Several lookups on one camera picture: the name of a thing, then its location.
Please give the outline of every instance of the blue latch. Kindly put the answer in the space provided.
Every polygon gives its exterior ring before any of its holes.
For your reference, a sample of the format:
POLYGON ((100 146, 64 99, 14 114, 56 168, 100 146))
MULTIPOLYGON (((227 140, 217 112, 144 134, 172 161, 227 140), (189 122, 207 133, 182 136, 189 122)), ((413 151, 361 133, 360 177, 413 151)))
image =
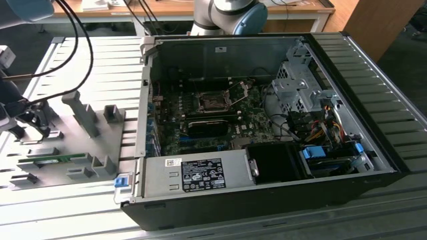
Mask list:
POLYGON ((305 159, 323 158, 327 156, 321 146, 305 147, 305 149, 301 151, 301 154, 304 155, 305 159))
POLYGON ((363 146, 361 146, 360 143, 356 143, 356 144, 355 144, 355 149, 357 149, 357 152, 359 152, 359 153, 363 153, 363 151, 364 151, 363 146))
POLYGON ((113 187, 114 188, 122 188, 122 187, 126 187, 126 186, 129 186, 129 181, 128 181, 126 177, 117 177, 113 180, 113 187))

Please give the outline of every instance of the motherboard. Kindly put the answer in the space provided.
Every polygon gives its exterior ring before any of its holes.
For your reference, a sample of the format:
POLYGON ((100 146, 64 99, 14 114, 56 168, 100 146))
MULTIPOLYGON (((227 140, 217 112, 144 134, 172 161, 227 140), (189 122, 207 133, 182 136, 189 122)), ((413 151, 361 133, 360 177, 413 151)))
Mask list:
POLYGON ((253 79, 228 79, 209 91, 195 82, 180 83, 153 96, 162 156, 277 141, 260 104, 264 88, 253 79))

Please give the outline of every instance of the barcode sticker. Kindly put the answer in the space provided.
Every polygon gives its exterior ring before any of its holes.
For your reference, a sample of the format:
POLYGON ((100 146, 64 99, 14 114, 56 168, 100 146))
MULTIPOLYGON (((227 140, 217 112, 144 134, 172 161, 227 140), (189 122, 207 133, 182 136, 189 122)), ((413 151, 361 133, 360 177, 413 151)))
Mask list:
POLYGON ((225 46, 219 46, 215 48, 215 53, 227 53, 227 47, 225 46))
POLYGON ((164 165, 166 167, 174 167, 174 166, 180 166, 181 165, 181 158, 169 158, 164 161, 164 165))

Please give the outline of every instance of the black cable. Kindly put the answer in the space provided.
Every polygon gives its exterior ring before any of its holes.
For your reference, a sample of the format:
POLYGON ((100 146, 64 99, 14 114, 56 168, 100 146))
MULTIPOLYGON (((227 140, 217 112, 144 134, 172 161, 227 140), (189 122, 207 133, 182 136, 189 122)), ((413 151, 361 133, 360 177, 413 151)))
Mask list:
POLYGON ((93 48, 92 48, 92 43, 90 43, 90 39, 89 39, 88 32, 85 30, 85 27, 84 27, 77 15, 76 15, 73 9, 69 7, 68 3, 65 2, 65 0, 56 0, 56 2, 57 2, 58 5, 62 5, 62 7, 65 7, 68 9, 70 15, 73 16, 73 18, 74 18, 74 20, 76 20, 76 22, 77 22, 77 24, 78 24, 78 26, 81 28, 82 33, 84 33, 85 40, 86 40, 86 45, 88 45, 88 51, 89 51, 88 70, 86 70, 86 73, 85 73, 85 76, 84 76, 81 82, 78 83, 78 85, 74 88, 72 88, 72 89, 69 89, 69 90, 66 90, 64 92, 58 92, 58 93, 56 93, 56 94, 53 94, 50 96, 42 97, 42 98, 40 98, 37 100, 29 101, 26 103, 26 105, 34 105, 34 104, 37 104, 40 102, 44 102, 44 101, 46 101, 46 100, 49 100, 52 98, 56 98, 58 96, 62 96, 65 94, 69 94, 69 93, 74 92, 82 86, 82 84, 85 84, 85 82, 88 80, 88 77, 90 75, 90 72, 92 72, 92 68, 93 68, 93 48))
POLYGON ((132 14, 133 18, 136 19, 136 21, 138 22, 140 26, 145 29, 148 35, 150 36, 152 34, 150 34, 150 32, 149 32, 149 29, 144 26, 144 24, 141 23, 141 21, 140 21, 138 18, 136 17, 134 12, 132 11, 126 0, 122 0, 122 2, 124 2, 124 4, 125 4, 125 7, 126 7, 129 13, 132 14))
POLYGON ((162 26, 161 26, 161 24, 160 24, 160 22, 158 22, 158 20, 157 20, 157 17, 156 17, 156 15, 154 15, 154 13, 153 13, 153 11, 152 11, 152 8, 149 7, 148 3, 145 2, 145 0, 141 0, 141 2, 145 4, 146 9, 148 9, 148 11, 149 11, 149 13, 150 13, 150 15, 152 15, 152 17, 153 17, 153 20, 156 21, 156 23, 157 23, 157 25, 158 25, 158 28, 160 28, 162 34, 165 34, 165 33, 173 33, 173 32, 176 31, 176 29, 178 28, 178 25, 180 25, 180 24, 176 24, 176 27, 174 27, 174 29, 173 29, 172 31, 166 31, 166 30, 162 28, 162 26))
POLYGON ((256 69, 263 70, 268 75, 272 76, 272 74, 268 72, 268 70, 267 70, 264 67, 261 67, 261 66, 257 66, 257 67, 255 67, 255 68, 252 69, 252 71, 248 73, 249 76, 253 76, 253 74, 255 74, 255 72, 256 72, 256 69))
POLYGON ((146 12, 146 9, 145 9, 145 7, 144 7, 144 5, 142 5, 142 3, 141 3, 141 0, 137 0, 137 2, 138 2, 138 5, 140 5, 141 9, 142 9, 144 12, 145 12, 145 15, 146 15, 146 17, 148 17, 148 20, 149 20, 152 29, 153 29, 153 31, 154 31, 154 34, 158 35, 158 32, 157 32, 157 29, 156 29, 156 26, 154 26, 152 17, 149 16, 149 14, 148 14, 148 12, 146 12))
POLYGON ((284 22, 284 28, 283 28, 283 32, 287 32, 287 26, 288 26, 288 19, 289 19, 289 12, 288 12, 288 6, 291 7, 296 7, 296 4, 287 4, 283 0, 280 0, 281 3, 284 4, 279 4, 276 3, 273 0, 269 0, 273 4, 276 4, 277 6, 284 6, 285 7, 285 22, 284 22))
POLYGON ((269 0, 273 4, 276 4, 277 6, 289 6, 289 7, 296 7, 296 4, 287 4, 283 0, 280 0, 280 2, 283 2, 284 4, 276 3, 273 0, 269 0))
POLYGON ((295 133, 291 132, 289 129, 285 129, 284 127, 281 127, 281 125, 277 124, 277 123, 271 119, 272 116, 268 116, 268 114, 267 114, 267 111, 265 111, 265 98, 267 98, 267 92, 268 92, 268 90, 269 90, 271 87, 272 87, 272 84, 268 84, 268 87, 267 87, 267 90, 265 90, 265 94, 264 94, 263 100, 261 100, 261 102, 263 102, 263 106, 261 106, 263 112, 264 112, 267 118, 269 119, 271 123, 272 123, 280 130, 283 130, 283 131, 293 138, 295 141, 300 142, 301 139, 295 135, 295 133))
POLYGON ((74 35, 73 49, 72 49, 72 52, 70 52, 68 58, 65 59, 65 61, 58 66, 56 66, 54 68, 52 68, 50 70, 48 70, 45 72, 30 73, 30 74, 24 74, 24 75, 17 75, 17 76, 8 76, 8 77, 4 77, 5 80, 13 80, 13 79, 20 79, 20 78, 36 78, 36 77, 45 76, 45 75, 53 73, 54 71, 57 71, 58 69, 61 69, 68 64, 68 62, 72 60, 72 58, 73 58, 73 56, 76 54, 76 51, 77 51, 77 46, 78 46, 77 27, 76 27, 73 18, 70 16, 69 12, 66 11, 65 7, 60 4, 60 2, 57 2, 57 5, 60 6, 60 8, 62 9, 64 13, 66 14, 68 20, 69 20, 69 22, 72 24, 73 35, 74 35))
POLYGON ((281 128, 280 128, 280 135, 275 135, 273 136, 275 138, 279 138, 279 140, 281 140, 281 138, 283 137, 289 137, 288 135, 283 135, 283 130, 281 130, 281 128))

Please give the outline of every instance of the floor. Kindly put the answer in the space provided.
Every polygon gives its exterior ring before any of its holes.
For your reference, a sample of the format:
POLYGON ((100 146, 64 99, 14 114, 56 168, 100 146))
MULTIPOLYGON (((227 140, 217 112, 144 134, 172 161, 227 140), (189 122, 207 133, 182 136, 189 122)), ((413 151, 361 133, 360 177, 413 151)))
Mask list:
MULTIPOLYGON (((109 26, 102 26, 89 31, 88 34, 90 37, 136 35, 130 22, 120 22, 117 31, 112 31, 109 26)), ((33 73, 46 53, 52 38, 73 36, 70 24, 25 24, 0 29, 0 45, 6 45, 16 55, 14 62, 6 70, 9 75, 33 73)), ((24 92, 28 83, 29 79, 14 83, 21 92, 24 92)))
POLYGON ((381 56, 377 65, 392 82, 427 115, 427 33, 412 38, 408 25, 381 56))

